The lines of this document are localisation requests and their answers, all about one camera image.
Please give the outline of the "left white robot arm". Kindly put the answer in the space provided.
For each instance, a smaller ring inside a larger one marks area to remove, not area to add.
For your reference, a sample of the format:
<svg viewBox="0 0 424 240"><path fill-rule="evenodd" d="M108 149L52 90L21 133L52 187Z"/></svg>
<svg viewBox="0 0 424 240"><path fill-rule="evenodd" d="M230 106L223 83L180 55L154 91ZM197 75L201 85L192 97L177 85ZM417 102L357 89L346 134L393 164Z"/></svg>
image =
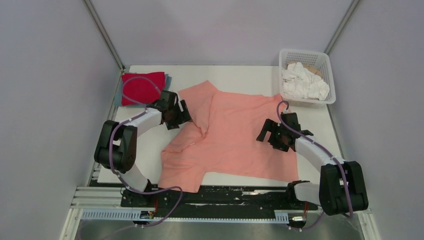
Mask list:
<svg viewBox="0 0 424 240"><path fill-rule="evenodd" d="M153 193L146 189L149 180L135 165L137 139L165 124L169 130L178 129L178 134L160 151L159 188L196 193L210 172L281 181L286 154L257 140L265 121L278 119L279 102L279 96L221 91L208 81L168 92L166 99L130 119L107 120L94 160L135 192L139 206L149 206L153 201Z"/></svg>

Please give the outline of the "salmon pink t-shirt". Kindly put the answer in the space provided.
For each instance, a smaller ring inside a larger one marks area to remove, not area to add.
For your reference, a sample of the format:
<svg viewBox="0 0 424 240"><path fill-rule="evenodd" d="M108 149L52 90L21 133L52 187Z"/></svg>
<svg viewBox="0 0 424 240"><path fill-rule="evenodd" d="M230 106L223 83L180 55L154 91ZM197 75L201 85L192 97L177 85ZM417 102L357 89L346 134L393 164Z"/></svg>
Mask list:
<svg viewBox="0 0 424 240"><path fill-rule="evenodd" d="M209 81L179 91L191 121L161 152L160 188L179 186L196 193L206 173L293 182L297 155L257 141L266 120L278 121L280 95L218 90Z"/></svg>

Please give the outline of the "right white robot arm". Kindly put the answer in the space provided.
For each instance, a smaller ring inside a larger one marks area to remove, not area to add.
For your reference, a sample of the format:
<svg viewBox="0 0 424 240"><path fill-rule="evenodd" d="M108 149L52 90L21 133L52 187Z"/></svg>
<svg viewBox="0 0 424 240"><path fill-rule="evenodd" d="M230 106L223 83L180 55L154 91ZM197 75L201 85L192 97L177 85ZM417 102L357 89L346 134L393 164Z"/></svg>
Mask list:
<svg viewBox="0 0 424 240"><path fill-rule="evenodd" d="M306 158L319 172L319 183L296 180L288 183L286 204L298 209L305 202L320 206L324 213L350 216L364 211L369 200L361 165L334 156L317 142L309 130L302 130L296 113L281 113L279 122L266 119L257 141L262 142L267 133L273 149L293 151Z"/></svg>

